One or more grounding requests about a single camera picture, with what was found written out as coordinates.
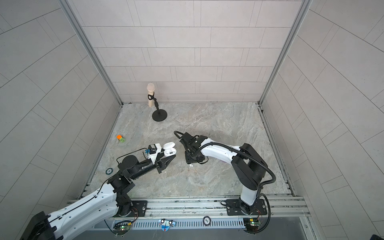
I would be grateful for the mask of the white earbud case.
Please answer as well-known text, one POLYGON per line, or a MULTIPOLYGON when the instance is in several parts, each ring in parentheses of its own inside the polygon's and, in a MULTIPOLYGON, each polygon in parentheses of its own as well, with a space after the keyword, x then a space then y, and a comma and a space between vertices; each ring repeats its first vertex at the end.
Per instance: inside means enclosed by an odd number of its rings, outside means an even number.
POLYGON ((175 143, 174 142, 169 142, 164 144, 163 150, 164 150, 164 155, 166 157, 173 156, 177 153, 177 150, 175 149, 175 143))

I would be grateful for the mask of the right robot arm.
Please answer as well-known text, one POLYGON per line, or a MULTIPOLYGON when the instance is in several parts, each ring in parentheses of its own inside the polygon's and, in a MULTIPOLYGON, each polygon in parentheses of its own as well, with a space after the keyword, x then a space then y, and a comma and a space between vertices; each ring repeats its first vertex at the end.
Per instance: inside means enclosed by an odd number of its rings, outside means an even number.
POLYGON ((257 199, 260 198, 263 185, 276 180, 267 163, 249 144, 229 146, 202 136, 192 136, 189 133, 175 131, 180 143, 185 148, 185 158, 188 165, 208 162, 215 158, 230 164, 239 181, 243 185, 238 208, 246 215, 256 210, 257 199))

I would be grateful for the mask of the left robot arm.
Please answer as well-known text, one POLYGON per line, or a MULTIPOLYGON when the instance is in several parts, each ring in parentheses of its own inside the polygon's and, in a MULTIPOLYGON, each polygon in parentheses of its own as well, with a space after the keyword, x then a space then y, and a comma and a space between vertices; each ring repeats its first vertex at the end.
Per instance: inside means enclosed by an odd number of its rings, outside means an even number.
POLYGON ((22 234, 23 240, 72 240, 95 224, 115 216, 128 215, 133 208, 128 192, 135 186, 134 180, 156 169, 161 173, 175 155, 158 154, 155 160, 139 162, 129 155, 119 163, 119 171, 88 196, 46 214, 34 215, 22 234))

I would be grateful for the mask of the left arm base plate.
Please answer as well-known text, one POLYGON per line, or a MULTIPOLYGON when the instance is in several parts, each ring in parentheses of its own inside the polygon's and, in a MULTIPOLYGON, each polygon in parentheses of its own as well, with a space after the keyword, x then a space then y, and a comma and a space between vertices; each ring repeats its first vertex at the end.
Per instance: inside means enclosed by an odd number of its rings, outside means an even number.
POLYGON ((147 201, 132 201, 119 208, 117 216, 122 218, 144 217, 147 210, 147 201))

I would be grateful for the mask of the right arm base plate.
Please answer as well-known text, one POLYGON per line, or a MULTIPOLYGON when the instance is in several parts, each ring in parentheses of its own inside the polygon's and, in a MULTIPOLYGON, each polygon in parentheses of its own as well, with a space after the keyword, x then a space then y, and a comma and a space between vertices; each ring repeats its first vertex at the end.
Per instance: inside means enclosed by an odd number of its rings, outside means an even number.
POLYGON ((227 199, 220 202, 227 208, 229 216, 267 215, 267 205, 263 199, 257 199, 252 206, 248 206, 240 199, 227 199))

